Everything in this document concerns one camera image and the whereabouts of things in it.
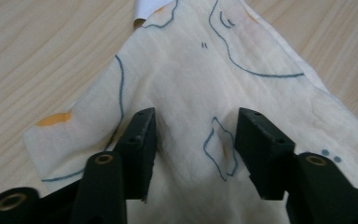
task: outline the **crumpled cloth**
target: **crumpled cloth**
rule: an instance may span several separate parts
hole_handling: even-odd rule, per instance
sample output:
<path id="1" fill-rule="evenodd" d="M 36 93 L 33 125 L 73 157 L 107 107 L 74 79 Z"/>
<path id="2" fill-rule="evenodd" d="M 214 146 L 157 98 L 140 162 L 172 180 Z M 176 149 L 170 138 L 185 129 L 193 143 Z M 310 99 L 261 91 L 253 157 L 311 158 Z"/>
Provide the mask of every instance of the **crumpled cloth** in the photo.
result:
<path id="1" fill-rule="evenodd" d="M 358 188 L 358 120 L 241 0 L 175 0 L 154 13 L 70 110 L 25 133 L 42 181 L 55 190 L 80 178 L 148 107 L 158 153 L 147 203 L 127 202 L 130 223 L 288 223 L 284 202 L 260 200 L 234 149 L 239 107 Z"/>

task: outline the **cloth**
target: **cloth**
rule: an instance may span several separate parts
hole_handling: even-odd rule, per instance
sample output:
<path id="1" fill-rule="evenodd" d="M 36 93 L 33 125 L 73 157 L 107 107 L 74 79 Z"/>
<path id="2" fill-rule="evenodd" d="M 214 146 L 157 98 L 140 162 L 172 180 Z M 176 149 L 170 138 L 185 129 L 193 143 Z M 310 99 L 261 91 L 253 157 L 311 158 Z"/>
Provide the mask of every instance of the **cloth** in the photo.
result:
<path id="1" fill-rule="evenodd" d="M 285 202 L 260 200 L 233 147 L 239 107 L 358 188 L 358 120 L 241 0 L 175 0 L 154 13 L 69 110 L 25 133 L 42 181 L 55 190 L 80 178 L 148 107 L 158 153 L 147 203 L 127 203 L 130 223 L 288 223 Z"/>
<path id="2" fill-rule="evenodd" d="M 135 13 L 133 15 L 134 20 L 147 20 L 153 12 L 159 10 L 165 5 L 169 4 L 173 0 L 137 0 L 135 4 Z"/>

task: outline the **orange spot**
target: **orange spot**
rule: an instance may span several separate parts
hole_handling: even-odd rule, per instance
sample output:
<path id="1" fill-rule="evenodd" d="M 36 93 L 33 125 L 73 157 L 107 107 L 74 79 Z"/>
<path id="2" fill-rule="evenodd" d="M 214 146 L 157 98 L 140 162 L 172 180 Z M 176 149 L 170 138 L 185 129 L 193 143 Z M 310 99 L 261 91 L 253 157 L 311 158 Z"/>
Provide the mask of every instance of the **orange spot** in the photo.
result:
<path id="1" fill-rule="evenodd" d="M 55 114 L 55 115 L 51 115 L 45 119 L 40 120 L 39 122 L 36 123 L 36 125 L 39 127 L 51 126 L 56 123 L 66 122 L 69 119 L 71 119 L 71 117 L 72 117 L 71 111 L 69 111 L 67 113 Z"/>
<path id="2" fill-rule="evenodd" d="M 156 12 L 161 12 L 162 9 L 164 9 L 164 7 L 161 7 L 161 8 L 159 8 L 159 9 L 157 9 Z"/>
<path id="3" fill-rule="evenodd" d="M 227 154 L 227 149 L 225 147 L 223 147 L 223 154 L 225 155 L 225 158 L 228 157 L 228 154 Z"/>
<path id="4" fill-rule="evenodd" d="M 246 11 L 246 14 L 248 14 L 248 16 L 251 18 L 252 21 L 258 24 L 258 21 L 251 14 L 249 14 L 248 11 Z"/>

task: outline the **wooden table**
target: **wooden table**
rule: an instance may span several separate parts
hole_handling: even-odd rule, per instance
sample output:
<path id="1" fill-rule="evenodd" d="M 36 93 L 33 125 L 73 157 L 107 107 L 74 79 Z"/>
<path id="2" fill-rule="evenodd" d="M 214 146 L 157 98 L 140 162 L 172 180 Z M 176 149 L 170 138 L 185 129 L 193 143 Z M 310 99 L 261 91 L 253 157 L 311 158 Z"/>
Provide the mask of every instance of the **wooden table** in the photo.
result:
<path id="1" fill-rule="evenodd" d="M 248 0 L 358 116 L 358 1 Z M 71 104 L 132 34 L 134 0 L 0 1 L 0 192 L 48 193 L 24 130 Z"/>

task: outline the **black plastic part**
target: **black plastic part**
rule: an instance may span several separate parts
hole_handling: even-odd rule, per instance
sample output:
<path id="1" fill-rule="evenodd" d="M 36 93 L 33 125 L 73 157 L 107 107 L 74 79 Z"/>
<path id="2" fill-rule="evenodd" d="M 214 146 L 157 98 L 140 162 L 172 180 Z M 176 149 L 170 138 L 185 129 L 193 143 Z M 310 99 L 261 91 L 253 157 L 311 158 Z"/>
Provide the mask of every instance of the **black plastic part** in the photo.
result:
<path id="1" fill-rule="evenodd" d="M 114 151 L 122 156 L 126 199 L 146 200 L 157 150 L 154 108 L 136 113 Z"/>
<path id="2" fill-rule="evenodd" d="M 358 224 L 358 189 L 332 161 L 313 153 L 300 154 L 293 180 L 287 204 L 291 223 Z"/>
<path id="3" fill-rule="evenodd" d="M 100 152 L 87 161 L 70 223 L 127 223 L 121 156 Z"/>
<path id="4" fill-rule="evenodd" d="M 10 189 L 0 194 L 0 223 L 34 223 L 39 194 L 35 189 Z"/>
<path id="5" fill-rule="evenodd" d="M 72 213 L 80 180 L 39 200 L 39 223 L 66 224 Z"/>
<path id="6" fill-rule="evenodd" d="M 282 200 L 295 143 L 259 112 L 240 108 L 235 148 L 261 198 Z"/>

